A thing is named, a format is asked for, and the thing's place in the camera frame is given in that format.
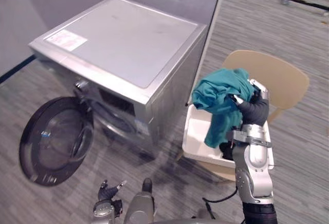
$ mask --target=laundry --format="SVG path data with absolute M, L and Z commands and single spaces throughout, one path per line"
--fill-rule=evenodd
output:
M 229 95 L 250 101 L 255 89 L 248 78 L 249 73 L 242 68 L 222 68 L 202 78 L 195 87 L 192 93 L 194 106 L 213 114 L 205 138 L 209 147 L 216 148 L 227 142 L 226 132 L 241 124 L 242 114 Z

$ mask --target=teal cloth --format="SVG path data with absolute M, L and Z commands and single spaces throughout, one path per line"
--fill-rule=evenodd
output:
M 222 68 L 201 79 L 192 93 L 192 102 L 197 109 L 212 113 L 211 124 L 205 144 L 216 148 L 227 142 L 226 132 L 239 126 L 242 114 L 228 96 L 235 94 L 250 101 L 254 87 L 248 82 L 249 73 L 242 69 Z

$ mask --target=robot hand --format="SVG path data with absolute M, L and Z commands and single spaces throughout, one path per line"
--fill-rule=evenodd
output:
M 236 95 L 232 99 L 242 113 L 243 124 L 263 126 L 269 113 L 268 90 L 254 79 L 249 82 L 256 89 L 251 101 L 246 102 Z

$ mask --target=beige chair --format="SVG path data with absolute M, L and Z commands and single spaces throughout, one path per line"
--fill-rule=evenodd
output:
M 269 90 L 270 104 L 275 106 L 267 122 L 270 124 L 283 110 L 292 108 L 302 100 L 309 85 L 308 76 L 292 64 L 268 54 L 250 50 L 232 52 L 222 64 L 223 68 L 244 68 L 250 79 L 256 79 Z M 205 169 L 235 181 L 234 169 L 198 161 Z

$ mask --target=washer door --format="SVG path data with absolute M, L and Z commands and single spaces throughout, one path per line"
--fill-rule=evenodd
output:
M 93 140 L 93 114 L 76 97 L 53 99 L 27 123 L 20 143 L 26 177 L 44 186 L 68 179 L 80 166 Z

